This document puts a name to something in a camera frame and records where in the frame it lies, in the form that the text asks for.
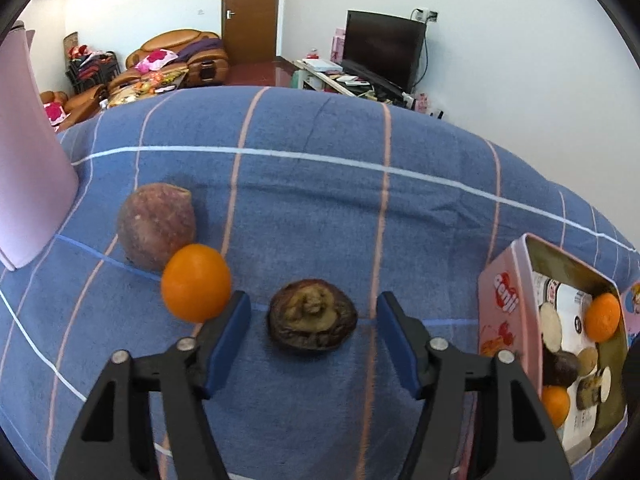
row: pink pillow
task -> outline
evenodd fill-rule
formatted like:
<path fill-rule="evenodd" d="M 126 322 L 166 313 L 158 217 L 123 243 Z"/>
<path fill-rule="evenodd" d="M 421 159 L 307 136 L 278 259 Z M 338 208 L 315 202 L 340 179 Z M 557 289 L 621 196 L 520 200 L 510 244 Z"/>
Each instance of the pink pillow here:
<path fill-rule="evenodd" d="M 145 59 L 140 61 L 136 65 L 136 69 L 141 74 L 146 74 L 152 70 L 160 70 L 163 66 L 172 62 L 177 57 L 178 55 L 175 52 L 160 48 L 158 50 L 154 50 L 151 54 L 146 56 Z"/>
<path fill-rule="evenodd" d="M 49 118 L 51 126 L 57 126 L 66 119 L 65 109 L 60 103 L 45 104 L 44 111 Z"/>

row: open tin box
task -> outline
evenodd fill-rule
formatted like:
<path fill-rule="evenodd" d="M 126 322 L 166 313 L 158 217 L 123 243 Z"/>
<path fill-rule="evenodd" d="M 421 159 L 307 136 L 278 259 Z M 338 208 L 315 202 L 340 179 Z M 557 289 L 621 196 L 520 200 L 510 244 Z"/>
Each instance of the open tin box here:
<path fill-rule="evenodd" d="M 519 360 L 525 373 L 538 394 L 543 386 L 543 349 L 540 331 L 539 307 L 541 300 L 540 275 L 569 285 L 576 292 L 581 291 L 593 298 L 610 292 L 618 300 L 620 295 L 614 282 L 593 267 L 578 260 L 562 249 L 532 234 L 525 234 L 504 250 L 480 274 L 478 279 L 479 295 L 479 353 L 493 356 L 508 349 Z M 562 321 L 562 349 L 567 339 L 582 332 L 583 317 L 576 295 L 575 311 L 564 313 L 558 309 Z M 584 302 L 582 314 L 590 304 L 590 298 Z M 626 403 L 622 388 L 622 366 L 628 349 L 624 316 L 620 316 L 618 328 L 608 341 L 597 344 L 598 363 L 594 370 L 610 370 L 610 390 L 608 397 L 590 413 L 578 410 L 576 405 L 577 382 L 568 388 L 571 409 L 564 425 L 558 430 L 574 478 L 587 478 L 584 469 L 597 470 L 591 455 L 597 453 L 597 462 L 608 455 L 612 447 L 612 438 L 619 435 L 625 425 Z M 460 467 L 459 478 L 466 478 L 466 466 L 470 453 L 472 434 L 467 435 L 465 452 Z"/>

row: leather sofa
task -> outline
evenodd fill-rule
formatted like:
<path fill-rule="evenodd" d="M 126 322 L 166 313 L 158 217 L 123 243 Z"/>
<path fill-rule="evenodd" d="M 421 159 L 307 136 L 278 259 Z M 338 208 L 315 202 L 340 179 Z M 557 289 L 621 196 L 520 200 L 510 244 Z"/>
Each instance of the leather sofa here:
<path fill-rule="evenodd" d="M 137 81 L 144 80 L 151 73 L 142 75 L 135 69 L 135 65 L 153 51 L 164 48 L 179 54 L 182 49 L 199 40 L 206 38 L 220 38 L 215 32 L 202 32 L 192 28 L 171 30 L 152 38 L 142 45 L 137 51 L 127 57 L 125 62 L 126 70 L 116 76 L 109 83 L 109 92 L 114 93 L 123 86 L 131 85 Z M 194 54 L 186 63 L 172 63 L 160 69 L 160 72 L 170 72 L 188 68 L 188 74 L 184 86 L 208 86 L 222 84 L 229 70 L 229 60 L 226 52 L 222 48 L 204 50 Z"/>
<path fill-rule="evenodd" d="M 71 98 L 64 92 L 47 91 L 40 94 L 42 104 L 60 103 L 65 114 L 68 114 L 68 117 L 60 123 L 59 132 L 74 126 L 74 124 L 91 119 L 100 111 L 100 101 L 104 97 L 106 97 L 104 85 L 94 86 Z"/>

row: mandarin orange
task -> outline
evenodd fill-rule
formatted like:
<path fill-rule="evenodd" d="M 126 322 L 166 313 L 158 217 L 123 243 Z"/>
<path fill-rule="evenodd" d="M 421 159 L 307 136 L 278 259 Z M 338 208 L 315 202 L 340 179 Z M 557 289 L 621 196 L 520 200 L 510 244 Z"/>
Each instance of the mandarin orange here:
<path fill-rule="evenodd" d="M 571 408 L 569 393 L 562 386 L 543 386 L 540 400 L 542 400 L 551 423 L 557 430 L 569 416 L 569 409 Z"/>
<path fill-rule="evenodd" d="M 167 263 L 160 290 L 175 317 L 204 323 L 218 316 L 231 298 L 231 272 L 217 250 L 190 244 Z"/>
<path fill-rule="evenodd" d="M 610 292 L 594 298 L 584 314 L 584 331 L 594 343 L 611 339 L 619 323 L 620 302 Z"/>

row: red heart logo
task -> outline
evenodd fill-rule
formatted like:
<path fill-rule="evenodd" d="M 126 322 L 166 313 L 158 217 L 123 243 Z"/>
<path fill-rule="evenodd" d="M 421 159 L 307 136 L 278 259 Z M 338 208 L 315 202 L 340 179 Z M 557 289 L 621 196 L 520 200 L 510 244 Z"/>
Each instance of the red heart logo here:
<path fill-rule="evenodd" d="M 495 302 L 499 308 L 509 314 L 518 304 L 518 293 L 515 287 L 510 285 L 511 280 L 508 272 L 502 272 L 494 278 Z"/>

